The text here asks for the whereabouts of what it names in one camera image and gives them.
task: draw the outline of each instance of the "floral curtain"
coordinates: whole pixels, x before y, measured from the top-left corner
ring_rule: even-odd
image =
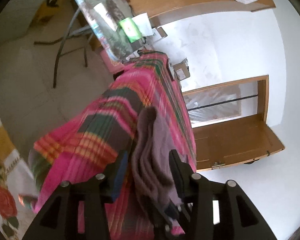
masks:
[[[8,240],[21,240],[35,216],[31,209],[21,205],[20,193],[38,192],[28,166],[0,121],[0,231]]]

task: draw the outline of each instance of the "tiled floor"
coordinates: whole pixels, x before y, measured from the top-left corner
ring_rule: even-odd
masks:
[[[32,27],[25,37],[0,46],[0,118],[25,159],[34,141],[82,111],[113,81],[101,57],[89,48],[88,68],[82,49],[60,59],[57,87],[52,88],[59,44],[33,46],[33,41],[62,36],[73,13],[65,2],[47,26]],[[69,40],[64,51],[85,42],[85,37]]]

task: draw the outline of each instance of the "metal screw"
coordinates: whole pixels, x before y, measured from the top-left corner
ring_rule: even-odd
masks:
[[[192,173],[191,178],[197,180],[201,178],[201,175],[199,173]]]
[[[237,185],[237,183],[236,183],[234,180],[229,180],[229,181],[228,181],[228,185],[229,185],[230,187],[235,187],[235,186]]]
[[[60,183],[60,186],[61,186],[61,187],[68,187],[68,186],[69,186],[69,184],[70,184],[70,182],[69,182],[69,181],[67,181],[67,180],[64,180],[63,182],[61,182],[61,183]]]
[[[106,176],[103,173],[99,173],[96,175],[96,179],[102,180],[104,179]]]

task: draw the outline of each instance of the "striped fabric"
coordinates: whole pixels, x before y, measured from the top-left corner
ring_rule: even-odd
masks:
[[[80,115],[35,142],[35,151],[29,158],[41,189],[36,212],[61,181],[86,181],[113,162],[120,150],[132,152],[138,139],[138,115],[146,106],[158,109],[170,127],[176,149],[187,155],[195,171],[195,142],[189,116],[167,64],[164,53],[143,53]],[[112,240],[153,238],[152,226],[137,204],[130,168],[119,198],[106,205],[106,213]],[[79,231],[84,230],[82,219],[79,216]]]

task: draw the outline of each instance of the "brown door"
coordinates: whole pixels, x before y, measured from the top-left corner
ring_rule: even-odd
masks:
[[[261,76],[184,93],[192,125],[203,125],[193,128],[197,170],[251,162],[284,149],[266,125],[268,82]]]

